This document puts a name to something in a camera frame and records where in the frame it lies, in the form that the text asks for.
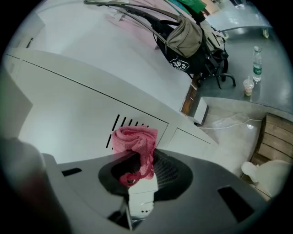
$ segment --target wooden pallet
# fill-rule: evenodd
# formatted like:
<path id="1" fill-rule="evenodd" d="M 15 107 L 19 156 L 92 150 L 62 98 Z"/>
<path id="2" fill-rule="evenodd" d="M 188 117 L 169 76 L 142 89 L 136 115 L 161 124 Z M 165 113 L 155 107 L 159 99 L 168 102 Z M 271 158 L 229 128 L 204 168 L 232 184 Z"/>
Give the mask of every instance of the wooden pallet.
<path id="1" fill-rule="evenodd" d="M 293 123 L 267 114 L 251 162 L 261 165 L 270 160 L 293 163 Z"/>

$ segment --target white cable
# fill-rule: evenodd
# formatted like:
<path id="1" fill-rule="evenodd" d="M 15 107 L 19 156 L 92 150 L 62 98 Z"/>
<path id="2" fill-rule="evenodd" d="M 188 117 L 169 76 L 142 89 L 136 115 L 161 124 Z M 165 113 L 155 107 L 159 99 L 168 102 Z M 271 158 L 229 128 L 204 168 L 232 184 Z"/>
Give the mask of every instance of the white cable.
<path id="1" fill-rule="evenodd" d="M 249 119 L 249 120 L 252 120 L 252 121 L 262 121 L 262 119 Z M 201 129 L 214 129 L 214 130 L 217 130 L 217 129 L 226 129 L 226 128 L 230 128 L 230 127 L 233 127 L 233 126 L 236 126 L 236 125 L 241 125 L 241 124 L 245 124 L 247 123 L 249 120 L 245 121 L 245 122 L 242 122 L 242 123 L 236 123 L 236 124 L 233 124 L 229 127 L 224 127 L 224 128 L 201 128 L 201 127 L 198 127 L 198 128 L 201 128 Z"/>

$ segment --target water bottle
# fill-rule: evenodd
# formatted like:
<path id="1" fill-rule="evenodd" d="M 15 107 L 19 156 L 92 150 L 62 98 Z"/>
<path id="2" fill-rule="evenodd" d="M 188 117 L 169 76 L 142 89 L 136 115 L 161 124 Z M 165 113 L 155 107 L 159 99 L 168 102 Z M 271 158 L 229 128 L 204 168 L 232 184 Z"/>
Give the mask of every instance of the water bottle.
<path id="1" fill-rule="evenodd" d="M 253 79 L 256 82 L 261 80 L 261 49 L 258 46 L 254 47 L 253 51 Z"/>

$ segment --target black slot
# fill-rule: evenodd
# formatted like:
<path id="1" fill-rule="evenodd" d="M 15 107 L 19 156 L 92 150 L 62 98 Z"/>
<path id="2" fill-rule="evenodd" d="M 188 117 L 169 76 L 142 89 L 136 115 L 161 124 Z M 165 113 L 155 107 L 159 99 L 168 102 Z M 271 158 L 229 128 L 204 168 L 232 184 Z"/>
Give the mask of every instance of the black slot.
<path id="1" fill-rule="evenodd" d="M 123 127 L 123 124 L 124 124 L 124 122 L 125 122 L 125 119 L 126 119 L 126 117 L 124 117 L 124 119 L 123 119 L 123 121 L 122 121 L 122 124 L 121 124 L 121 127 Z"/>
<path id="2" fill-rule="evenodd" d="M 118 119 L 119 119 L 119 116 L 120 116 L 120 115 L 118 115 L 117 118 L 116 118 L 116 120 L 115 120 L 115 123 L 114 123 L 114 126 L 113 126 L 113 128 L 112 128 L 112 131 L 114 131 L 114 129 L 115 129 L 115 126 L 116 126 L 116 123 L 117 123 L 117 121 L 118 121 Z"/>
<path id="3" fill-rule="evenodd" d="M 220 188 L 218 192 L 238 222 L 245 220 L 254 212 L 250 205 L 233 188 Z"/>
<path id="4" fill-rule="evenodd" d="M 72 168 L 72 169 L 69 169 L 69 170 L 64 170 L 62 171 L 62 174 L 64 176 L 70 176 L 70 175 L 73 175 L 73 174 L 76 174 L 78 172 L 81 172 L 82 170 L 80 168 Z"/>
<path id="5" fill-rule="evenodd" d="M 106 148 L 108 148 L 109 142 L 110 142 L 110 140 L 111 140 L 111 136 L 112 136 L 112 135 L 109 136 L 109 139 L 108 139 L 108 142 L 107 142 Z"/>

